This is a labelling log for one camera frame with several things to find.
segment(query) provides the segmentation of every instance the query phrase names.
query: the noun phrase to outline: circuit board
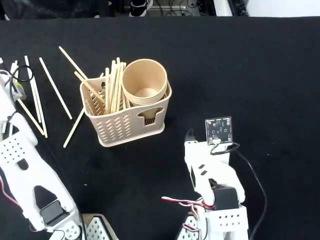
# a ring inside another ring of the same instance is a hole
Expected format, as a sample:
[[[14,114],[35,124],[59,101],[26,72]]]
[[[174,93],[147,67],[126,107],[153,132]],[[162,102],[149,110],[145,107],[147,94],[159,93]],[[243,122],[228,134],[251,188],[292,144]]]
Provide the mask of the circuit board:
[[[206,119],[205,131],[208,145],[233,142],[230,116]]]

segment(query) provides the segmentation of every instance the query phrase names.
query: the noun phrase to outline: wire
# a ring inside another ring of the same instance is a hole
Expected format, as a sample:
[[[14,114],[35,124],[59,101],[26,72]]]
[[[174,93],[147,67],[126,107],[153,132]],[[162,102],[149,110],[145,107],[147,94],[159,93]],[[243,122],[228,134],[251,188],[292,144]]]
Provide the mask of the wire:
[[[84,217],[82,216],[81,213],[79,213],[79,215],[80,215],[81,221],[82,221],[82,228],[83,228],[84,240],[88,240]]]
[[[254,240],[256,232],[257,232],[257,230],[258,230],[258,228],[259,228],[261,222],[263,221],[263,219],[264,219],[264,217],[266,215],[266,212],[267,212],[268,197],[267,197],[267,194],[266,194],[261,182],[259,181],[259,178],[258,178],[254,168],[252,167],[250,161],[245,156],[243,156],[239,151],[236,151],[236,153],[239,155],[239,157],[241,159],[243,159],[249,165],[249,167],[250,167],[250,169],[251,169],[251,171],[253,173],[253,176],[254,176],[256,182],[258,183],[258,185],[259,185],[259,187],[261,189],[261,192],[263,194],[263,197],[264,197],[264,207],[263,207],[262,214],[261,214],[259,220],[256,222],[255,226],[253,227],[253,230],[252,230],[252,233],[251,233],[251,236],[250,236],[250,240]]]
[[[160,9],[160,12],[161,12],[161,16],[163,17],[163,16],[164,16],[164,11],[163,11],[163,9],[162,9],[162,7],[161,7],[160,3],[159,3],[159,0],[155,0],[155,1],[156,1],[156,4],[158,4],[159,9]]]
[[[221,155],[221,154],[232,153],[232,152],[234,152],[235,150],[237,150],[237,149],[240,147],[240,144],[239,144],[239,143],[233,142],[232,144],[233,144],[233,147],[232,147],[232,148],[229,148],[229,149],[224,150],[224,151],[216,151],[216,152],[213,152],[213,150],[216,149],[217,146],[219,145],[219,144],[216,144],[216,145],[214,145],[213,148],[211,149],[210,154],[211,154],[211,155]]]
[[[170,14],[170,16],[172,16],[172,13],[174,13],[175,16],[177,16],[176,12],[179,11],[180,13],[182,11],[187,12],[189,15],[188,16],[193,16],[193,14],[191,12],[189,12],[186,9],[172,9],[169,12],[167,12],[164,16],[168,16]]]
[[[206,231],[205,231],[204,239],[202,240],[205,240],[208,236],[208,218],[205,218],[205,224],[206,224]]]
[[[0,185],[1,185],[2,193],[3,193],[4,197],[7,200],[9,200],[11,203],[13,203],[13,204],[17,205],[18,207],[20,207],[20,204],[6,193],[5,184],[4,184],[4,181],[3,181],[1,176],[0,176]]]
[[[192,200],[181,200],[181,199],[175,199],[175,198],[172,198],[172,197],[168,197],[168,196],[162,196],[161,197],[162,200],[165,200],[165,201],[168,201],[168,202],[173,202],[173,203],[183,203],[185,205],[188,205],[188,204],[194,204],[194,205],[198,205],[198,206],[201,206],[205,209],[214,209],[215,206],[209,206],[203,202],[197,202],[197,201],[192,201]]]
[[[4,70],[6,70],[6,71],[9,73],[9,75],[10,75],[10,78],[8,79],[8,81],[6,81],[6,83],[4,84],[4,86],[6,86],[6,85],[9,83],[10,98],[11,98],[13,104],[15,104],[15,100],[14,100],[14,97],[13,97],[13,91],[16,92],[17,89],[16,89],[16,87],[15,87],[15,85],[14,85],[14,79],[17,80],[18,82],[21,82],[21,83],[30,82],[31,79],[32,79],[32,78],[34,77],[34,75],[35,75],[35,74],[34,74],[34,71],[33,71],[33,69],[32,69],[30,66],[28,66],[28,65],[21,65],[21,66],[18,66],[13,72],[10,72],[10,71],[8,70],[6,64],[3,62],[2,57],[0,56],[0,65],[1,65],[1,64],[2,64],[3,67],[4,67]],[[20,79],[19,77],[15,77],[15,74],[16,74],[18,71],[20,71],[20,69],[24,69],[24,68],[31,70],[31,77],[30,77],[29,79],[27,79],[27,80]]]
[[[169,5],[169,8],[170,8],[170,11],[167,12],[166,15],[164,15],[164,16],[167,16],[168,14],[170,14],[170,16],[172,16],[171,13],[174,13],[174,15],[177,16],[176,12],[172,9],[173,4],[174,4],[174,0],[169,0],[168,5]]]

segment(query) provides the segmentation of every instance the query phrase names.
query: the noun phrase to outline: black cable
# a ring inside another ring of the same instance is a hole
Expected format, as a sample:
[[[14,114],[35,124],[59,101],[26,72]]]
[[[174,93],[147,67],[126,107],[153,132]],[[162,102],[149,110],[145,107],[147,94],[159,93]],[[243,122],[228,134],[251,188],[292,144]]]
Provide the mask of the black cable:
[[[253,173],[253,176],[254,176],[256,182],[258,183],[258,185],[259,185],[259,187],[261,189],[261,192],[263,194],[263,197],[264,197],[264,207],[263,207],[262,214],[261,214],[259,220],[256,222],[255,226],[253,227],[253,230],[252,230],[252,233],[251,233],[251,236],[250,236],[250,240],[254,240],[256,232],[257,232],[257,230],[258,230],[258,228],[259,228],[261,222],[263,221],[263,219],[264,219],[264,217],[266,215],[266,212],[267,212],[268,197],[267,197],[267,194],[266,194],[261,182],[258,179],[258,176],[257,176],[254,168],[252,167],[251,163],[249,162],[249,160],[245,156],[243,156],[239,151],[236,151],[236,153],[239,155],[239,157],[241,159],[243,159],[249,165],[249,167],[250,167],[250,169],[251,169],[251,171]]]
[[[187,12],[189,14],[188,16],[193,16],[193,14],[191,12],[189,12],[188,10],[185,10],[185,9],[173,9],[173,10],[167,12],[164,16],[168,16],[169,14],[171,15],[171,13],[174,13],[177,16],[177,14],[175,13],[177,11],[179,11],[179,12],[185,11],[185,12]]]
[[[30,66],[28,66],[28,65],[21,65],[21,66],[18,66],[18,67],[13,71],[13,73],[11,73],[11,72],[9,71],[9,69],[7,68],[6,64],[3,62],[1,56],[0,56],[0,61],[2,62],[2,65],[3,65],[4,70],[6,70],[6,71],[9,73],[9,75],[10,75],[9,80],[4,84],[4,86],[6,86],[6,85],[9,83],[10,98],[11,98],[13,104],[15,104],[15,100],[14,100],[14,97],[13,97],[13,91],[17,92],[17,89],[16,89],[16,87],[15,87],[15,85],[14,85],[14,79],[17,80],[17,81],[20,82],[20,83],[30,82],[31,79],[32,79],[32,78],[34,77],[34,75],[35,75],[35,74],[34,74],[34,71],[33,71],[33,69],[32,69]],[[19,78],[19,77],[15,77],[15,74],[16,74],[18,71],[20,71],[20,69],[24,69],[24,68],[31,70],[31,77],[30,77],[29,79],[21,79],[21,78]]]
[[[83,228],[83,234],[84,234],[84,240],[88,240],[88,237],[87,237],[87,231],[86,231],[86,225],[85,225],[85,221],[84,221],[84,218],[82,216],[81,213],[79,213],[80,217],[81,217],[81,221],[82,221],[82,228]]]
[[[166,13],[166,15],[164,16],[167,16],[168,14],[171,15],[171,13],[174,13],[174,15],[177,16],[176,12],[172,9],[172,6],[174,5],[174,0],[169,0],[168,1],[168,5],[169,5],[169,8],[170,8],[170,11]]]
[[[218,147],[218,145],[219,145],[219,144],[216,144],[211,149],[210,154],[211,155],[221,155],[221,154],[232,153],[232,152],[234,152],[235,150],[237,150],[240,147],[239,143],[233,142],[232,144],[233,144],[233,147],[231,147],[231,148],[229,148],[227,150],[213,152],[213,150],[216,149],[216,147]]]
[[[205,240],[208,236],[208,218],[207,217],[205,218],[205,223],[206,223],[206,232],[205,232],[205,237],[203,240]]]
[[[179,10],[180,10],[180,15],[181,15],[181,16],[183,16],[183,14],[182,14],[182,9],[181,9],[181,4],[182,4],[183,1],[184,1],[184,0],[181,0],[181,1],[179,2]]]
[[[161,12],[161,16],[163,17],[164,16],[164,11],[162,10],[162,7],[161,7],[159,1],[158,0],[155,0],[155,1],[156,1],[156,4],[158,4],[160,12]]]

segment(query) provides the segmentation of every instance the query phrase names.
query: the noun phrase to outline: perforated plate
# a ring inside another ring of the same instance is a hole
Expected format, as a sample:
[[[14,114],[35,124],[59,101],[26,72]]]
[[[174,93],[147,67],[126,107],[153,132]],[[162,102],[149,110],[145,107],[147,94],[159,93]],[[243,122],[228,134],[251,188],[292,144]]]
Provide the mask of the perforated plate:
[[[99,217],[93,217],[86,228],[87,240],[110,240],[105,225]]]
[[[185,224],[188,224],[194,228],[197,228],[197,221],[194,216],[187,216],[185,219]],[[198,240],[198,232],[190,232],[183,227],[181,227],[180,233],[178,234],[176,240]]]
[[[236,209],[210,211],[208,215],[214,232],[233,232],[249,227],[247,209],[242,205]]]
[[[21,138],[21,133],[16,134],[6,138],[0,142],[0,166],[3,164],[15,164],[21,159],[25,158],[26,145]]]

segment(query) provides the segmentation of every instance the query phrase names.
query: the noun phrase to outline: white plastic part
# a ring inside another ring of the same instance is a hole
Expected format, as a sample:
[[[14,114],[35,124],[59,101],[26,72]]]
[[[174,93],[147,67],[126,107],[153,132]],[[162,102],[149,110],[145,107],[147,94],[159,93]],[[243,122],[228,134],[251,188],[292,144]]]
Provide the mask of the white plastic part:
[[[93,217],[86,228],[87,240],[110,240],[103,222],[99,217]]]
[[[248,240],[248,217],[245,206],[226,210],[207,210],[194,206],[199,220],[200,240]]]
[[[196,221],[194,216],[187,216],[184,223],[194,228],[198,227],[198,222]],[[182,227],[176,240],[199,240],[199,233],[188,231]]]
[[[7,122],[5,121],[3,124],[2,124],[2,134],[4,134],[6,132],[6,129],[7,129]]]
[[[68,240],[76,240],[80,236],[80,227],[74,221],[68,221],[63,225],[64,237]]]
[[[242,232],[245,230],[248,238],[248,217],[247,208],[240,205],[236,209],[214,210],[205,213],[209,219],[211,233]]]
[[[12,136],[12,134],[13,134],[13,132],[14,132],[14,126],[10,123],[9,124],[9,136]]]
[[[28,168],[23,170],[17,164],[25,160]],[[79,212],[69,192],[55,171],[41,158],[33,144],[19,131],[0,142],[0,168],[2,168],[11,193],[20,204],[25,218],[37,231],[46,229],[52,233],[68,221],[81,226]],[[55,194],[61,207],[69,215],[55,226],[45,225],[36,204],[34,188],[42,186]]]
[[[65,232],[62,230],[54,231],[49,240],[64,240]]]
[[[220,144],[214,149],[214,152],[224,151],[228,145],[231,143]],[[213,179],[218,184],[235,188],[239,203],[244,202],[245,190],[236,171],[228,165],[230,154],[211,155],[212,148],[213,146],[207,145],[206,141],[186,141],[184,143],[184,160],[189,172],[194,174],[194,190],[203,197],[207,205],[213,205],[215,196],[209,183],[209,179]]]
[[[10,123],[16,126],[21,132],[23,132],[23,134],[34,146],[37,145],[37,138],[32,132],[26,119],[20,113],[14,114],[16,108],[9,97],[9,90],[6,89],[4,85],[5,83],[0,76],[0,125],[6,122],[9,116],[13,116],[10,120]]]
[[[311,17],[320,16],[320,1],[249,0],[246,9],[250,17]]]
[[[232,12],[228,0],[213,0],[215,13],[218,17],[231,17]]]

